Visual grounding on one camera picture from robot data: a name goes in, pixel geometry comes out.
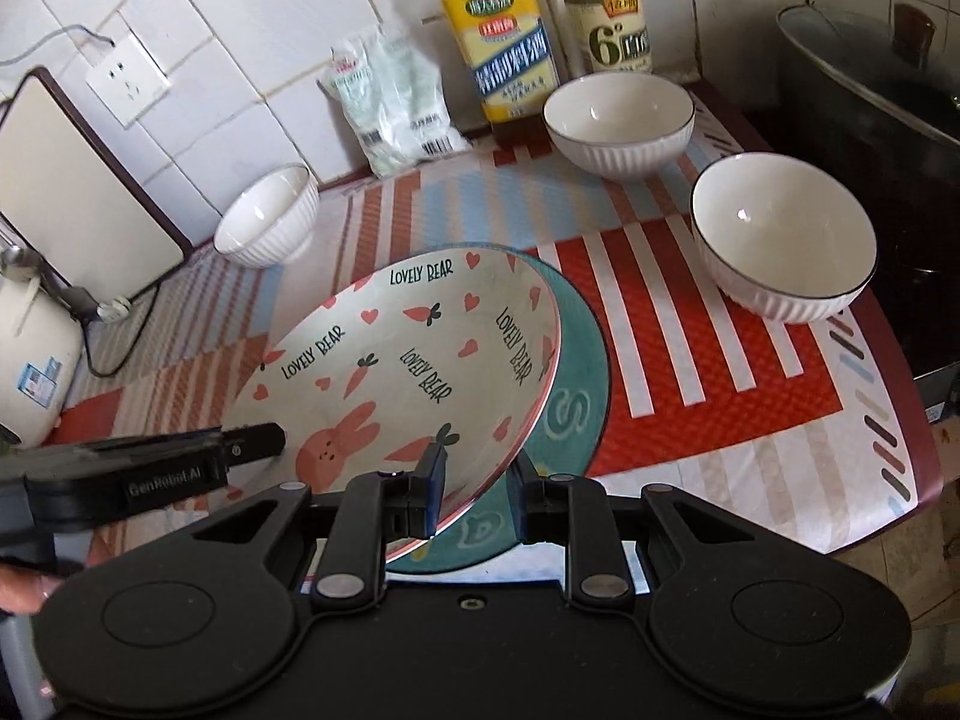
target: plastic bottle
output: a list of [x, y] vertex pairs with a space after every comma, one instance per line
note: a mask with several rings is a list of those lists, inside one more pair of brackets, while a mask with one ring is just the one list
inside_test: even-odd
[[536, 0], [443, 0], [501, 146], [545, 139], [544, 103], [559, 85]]
[[647, 23], [640, 0], [564, 1], [588, 73], [652, 71]]

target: striped tablecloth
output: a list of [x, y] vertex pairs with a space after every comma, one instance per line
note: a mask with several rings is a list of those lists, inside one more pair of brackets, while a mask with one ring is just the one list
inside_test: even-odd
[[[669, 482], [823, 551], [867, 536], [936, 487], [904, 360], [872, 295], [832, 323], [786, 328], [717, 292], [683, 215], [699, 172], [740, 146], [696, 104], [686, 153], [642, 183], [587, 175], [548, 146], [480, 143], [325, 196], [313, 247], [286, 269], [242, 271], [200, 252], [163, 287], [116, 381], [78, 373], [56, 440], [218, 424], [264, 350], [336, 290], [412, 252], [491, 241], [559, 265], [601, 317], [619, 394], [589, 473], [609, 490]], [[122, 354], [136, 319], [100, 329], [101, 367]], [[888, 389], [891, 377], [898, 386]], [[111, 528], [109, 544], [131, 548], [203, 515], [197, 509], [202, 502]], [[556, 571], [553, 557], [544, 565]], [[541, 576], [538, 566], [538, 555], [507, 553], [457, 576]]]

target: bowl rim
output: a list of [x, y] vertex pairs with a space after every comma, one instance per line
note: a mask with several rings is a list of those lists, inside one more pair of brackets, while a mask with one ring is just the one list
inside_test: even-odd
[[[583, 138], [574, 138], [570, 135], [566, 135], [565, 133], [560, 132], [560, 130], [556, 129], [553, 126], [553, 124], [550, 124], [550, 119], [546, 115], [546, 109], [547, 109], [547, 106], [550, 104], [550, 100], [553, 100], [553, 98], [555, 98], [556, 95], [558, 95], [560, 92], [563, 92], [563, 90], [565, 90], [568, 87], [571, 87], [580, 83], [589, 83], [589, 82], [592, 82], [592, 79], [598, 79], [599, 77], [603, 77], [603, 76], [636, 76], [639, 79], [656, 79], [656, 81], [658, 82], [664, 81], [664, 83], [674, 87], [675, 89], [679, 89], [681, 92], [683, 92], [686, 95], [686, 99], [690, 103], [690, 115], [680, 127], [677, 127], [671, 132], [664, 133], [664, 135], [658, 135], [656, 136], [656, 138], [649, 138], [648, 140], [645, 140], [645, 141], [622, 141], [621, 143], [587, 141], [587, 140], [584, 140]], [[546, 103], [544, 103], [544, 123], [546, 124], [547, 129], [550, 131], [552, 135], [557, 135], [558, 137], [563, 138], [565, 141], [570, 141], [570, 143], [579, 143], [580, 146], [594, 146], [594, 148], [636, 148], [637, 146], [648, 146], [648, 145], [651, 145], [651, 143], [659, 143], [660, 141], [665, 141], [668, 138], [673, 138], [674, 136], [682, 133], [685, 129], [690, 127], [690, 124], [692, 124], [694, 119], [696, 118], [697, 118], [697, 106], [693, 103], [693, 97], [690, 95], [690, 93], [685, 88], [683, 88], [683, 86], [680, 86], [680, 84], [674, 83], [670, 79], [665, 79], [663, 76], [657, 76], [656, 74], [653, 74], [653, 73], [632, 73], [631, 74], [631, 73], [626, 73], [625, 71], [618, 71], [618, 70], [605, 70], [605, 71], [602, 71], [601, 73], [591, 73], [588, 76], [581, 76], [579, 77], [579, 79], [573, 79], [572, 81], [568, 81], [567, 83], [563, 84], [563, 86], [558, 87], [550, 94], [550, 97], [547, 98]]]
[[834, 178], [832, 175], [830, 175], [828, 172], [826, 172], [825, 170], [820, 170], [819, 167], [817, 167], [816, 165], [811, 165], [810, 162], [805, 162], [802, 159], [797, 159], [796, 157], [791, 157], [787, 154], [781, 154], [776, 151], [741, 151], [740, 153], [730, 154], [729, 156], [718, 159], [716, 162], [710, 163], [709, 165], [707, 165], [704, 171], [697, 176], [697, 180], [693, 182], [693, 186], [690, 188], [690, 223], [693, 225], [693, 229], [694, 229], [694, 232], [696, 232], [697, 237], [703, 242], [704, 246], [707, 247], [710, 253], [717, 258], [717, 260], [723, 263], [727, 268], [729, 268], [735, 274], [740, 276], [740, 278], [745, 279], [746, 281], [749, 281], [755, 287], [760, 287], [762, 290], [767, 290], [767, 292], [769, 293], [774, 293], [774, 295], [782, 295], [785, 298], [795, 298], [796, 300], [836, 300], [837, 298], [846, 298], [847, 295], [854, 295], [855, 293], [862, 292], [862, 290], [871, 282], [871, 280], [877, 274], [877, 267], [880, 265], [880, 246], [877, 243], [877, 230], [875, 230], [874, 224], [872, 223], [872, 221], [870, 221], [870, 217], [867, 216], [867, 212], [863, 210], [862, 205], [860, 205], [860, 210], [863, 211], [864, 217], [867, 218], [867, 223], [869, 223], [870, 225], [870, 233], [872, 235], [872, 238], [874, 239], [874, 264], [871, 266], [870, 272], [862, 281], [860, 281], [859, 284], [857, 284], [855, 287], [850, 288], [848, 290], [843, 290], [842, 293], [834, 293], [834, 295], [797, 295], [796, 293], [789, 293], [789, 292], [786, 292], [785, 290], [779, 290], [776, 287], [771, 287], [770, 285], [764, 284], [761, 281], [757, 281], [757, 279], [753, 278], [752, 276], [747, 276], [747, 274], [744, 274], [743, 271], [741, 271], [738, 268], [735, 268], [733, 265], [727, 262], [727, 260], [724, 257], [720, 256], [720, 253], [712, 246], [709, 240], [707, 240], [707, 236], [704, 235], [704, 231], [700, 228], [699, 223], [697, 223], [697, 214], [695, 210], [696, 206], [693, 202], [694, 196], [697, 191], [697, 184], [700, 183], [701, 179], [703, 179], [703, 177], [707, 175], [707, 173], [710, 171], [712, 167], [719, 165], [721, 162], [726, 162], [728, 159], [736, 159], [738, 157], [743, 157], [744, 155], [757, 155], [757, 154], [778, 157], [779, 159], [784, 159], [789, 162], [799, 163], [800, 165], [809, 167], [811, 170], [816, 170], [816, 172], [819, 172], [821, 175], [824, 175], [833, 183], [839, 184], [840, 186], [842, 186], [843, 189], [847, 192], [847, 194], [849, 194], [856, 201], [857, 205], [860, 205], [860, 201], [856, 199], [856, 195], [853, 194], [852, 191], [847, 189], [846, 186], [844, 186], [840, 181], [837, 181], [837, 179]]
[[[268, 224], [265, 229], [261, 230], [256, 235], [251, 237], [250, 240], [242, 242], [241, 244], [238, 244], [238, 245], [234, 245], [233, 247], [228, 247], [228, 248], [219, 247], [219, 245], [217, 244], [217, 232], [220, 231], [221, 225], [223, 225], [223, 223], [227, 221], [227, 219], [230, 217], [230, 212], [233, 211], [233, 209], [236, 207], [236, 204], [239, 201], [239, 199], [241, 199], [241, 197], [244, 194], [246, 194], [248, 191], [256, 189], [256, 187], [258, 187], [268, 178], [272, 178], [277, 173], [285, 172], [285, 170], [291, 170], [291, 169], [302, 170], [303, 172], [305, 172], [306, 180], [304, 181], [304, 186], [298, 192], [298, 194], [296, 195], [296, 197], [294, 198], [294, 201], [290, 204], [290, 206], [282, 214], [280, 214], [277, 218], [275, 218], [270, 224]], [[264, 175], [261, 175], [261, 177], [259, 177], [256, 181], [253, 181], [253, 183], [251, 183], [251, 185], [248, 186], [247, 189], [244, 189], [240, 194], [237, 194], [237, 197], [229, 205], [229, 208], [227, 208], [227, 210], [224, 212], [223, 218], [220, 219], [220, 223], [217, 225], [217, 229], [213, 233], [214, 250], [218, 254], [227, 256], [230, 254], [237, 254], [237, 252], [243, 250], [244, 248], [247, 248], [247, 247], [250, 247], [251, 245], [256, 244], [258, 241], [260, 241], [262, 237], [264, 237], [267, 233], [269, 233], [272, 229], [274, 229], [274, 227], [280, 224], [282, 220], [284, 220], [286, 215], [288, 215], [292, 210], [294, 210], [294, 208], [296, 207], [296, 201], [298, 201], [301, 198], [306, 188], [310, 186], [311, 181], [315, 181], [313, 173], [310, 172], [309, 167], [306, 167], [306, 165], [304, 165], [301, 162], [288, 162], [286, 165], [281, 165], [280, 167], [274, 167], [272, 170], [265, 172]]]

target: silver bolt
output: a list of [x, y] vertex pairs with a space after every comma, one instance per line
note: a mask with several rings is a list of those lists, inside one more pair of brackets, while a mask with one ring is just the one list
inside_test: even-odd
[[590, 598], [611, 600], [613, 598], [619, 598], [630, 589], [630, 586], [620, 579], [620, 577], [613, 576], [613, 574], [594, 574], [582, 581], [580, 589], [589, 595]]
[[353, 574], [330, 574], [317, 583], [317, 592], [326, 598], [353, 598], [363, 592], [364, 582]]

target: rabbit illustration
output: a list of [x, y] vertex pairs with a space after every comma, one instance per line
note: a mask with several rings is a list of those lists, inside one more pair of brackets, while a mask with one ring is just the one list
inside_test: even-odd
[[296, 478], [314, 493], [325, 493], [344, 471], [347, 459], [370, 446], [380, 433], [380, 423], [363, 426], [373, 416], [376, 403], [361, 403], [336, 427], [320, 430], [304, 442], [296, 455]]

